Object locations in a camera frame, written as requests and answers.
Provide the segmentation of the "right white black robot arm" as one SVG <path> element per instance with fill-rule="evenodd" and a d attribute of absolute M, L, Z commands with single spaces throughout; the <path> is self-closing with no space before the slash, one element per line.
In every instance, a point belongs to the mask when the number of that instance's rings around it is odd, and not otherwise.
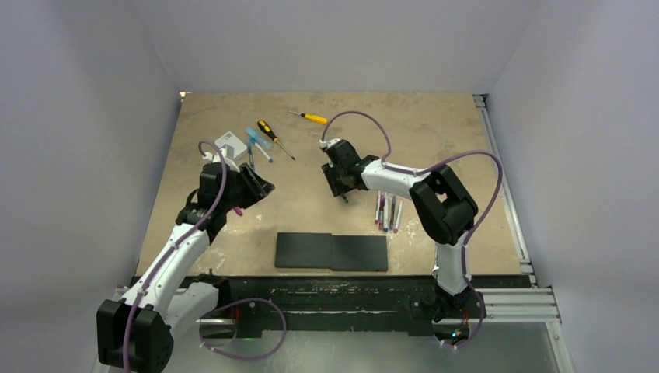
<path fill-rule="evenodd" d="M 466 239 L 475 226 L 478 207 L 449 166 L 424 172 L 388 166 L 374 155 L 360 157 L 344 139 L 320 142 L 329 161 L 323 174 L 335 197 L 353 190 L 378 190 L 411 200 L 425 233 L 434 241 L 438 310 L 457 315 L 471 296 Z"/>

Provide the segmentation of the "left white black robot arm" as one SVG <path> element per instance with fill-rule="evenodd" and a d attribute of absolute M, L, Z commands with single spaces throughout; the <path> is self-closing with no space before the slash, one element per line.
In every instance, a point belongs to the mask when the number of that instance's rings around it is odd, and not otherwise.
<path fill-rule="evenodd" d="M 275 186 L 247 164 L 237 169 L 205 165 L 199 187 L 187 197 L 166 244 L 144 274 L 119 299 L 105 300 L 96 313 L 98 359 L 126 372 L 161 372 L 175 340 L 205 314 L 229 313 L 232 297 L 220 285 L 198 281 L 177 290 L 235 208 L 247 209 Z"/>

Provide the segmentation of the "dark blue gel pen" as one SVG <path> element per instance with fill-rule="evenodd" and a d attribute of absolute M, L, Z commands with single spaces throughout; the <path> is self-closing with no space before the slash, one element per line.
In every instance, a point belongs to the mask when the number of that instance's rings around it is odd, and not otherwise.
<path fill-rule="evenodd" d="M 395 224 L 395 219 L 396 219 L 396 195 L 393 194 L 391 199 L 390 199 L 390 207 L 389 207 L 389 231 L 392 232 L 394 230 L 394 224 Z"/>

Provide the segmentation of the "blue white marker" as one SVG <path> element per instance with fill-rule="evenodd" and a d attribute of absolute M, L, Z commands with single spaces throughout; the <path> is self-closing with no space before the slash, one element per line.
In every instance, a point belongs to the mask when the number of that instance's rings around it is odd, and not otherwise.
<path fill-rule="evenodd" d="M 389 194 L 384 193 L 382 205 L 382 230 L 387 232 L 389 230 Z"/>

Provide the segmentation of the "pink cap white marker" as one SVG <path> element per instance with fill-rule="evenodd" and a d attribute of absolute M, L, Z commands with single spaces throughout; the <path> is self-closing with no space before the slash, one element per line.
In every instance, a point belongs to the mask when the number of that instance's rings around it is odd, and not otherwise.
<path fill-rule="evenodd" d="M 401 217 L 402 217 L 402 210 L 403 210 L 403 202 L 400 201 L 399 204 L 398 204 L 398 207 L 396 208 L 395 220 L 394 220 L 394 224 L 393 224 L 393 227 L 392 227 L 392 231 L 394 233 L 397 233 L 399 231 L 400 221 L 401 221 Z"/>

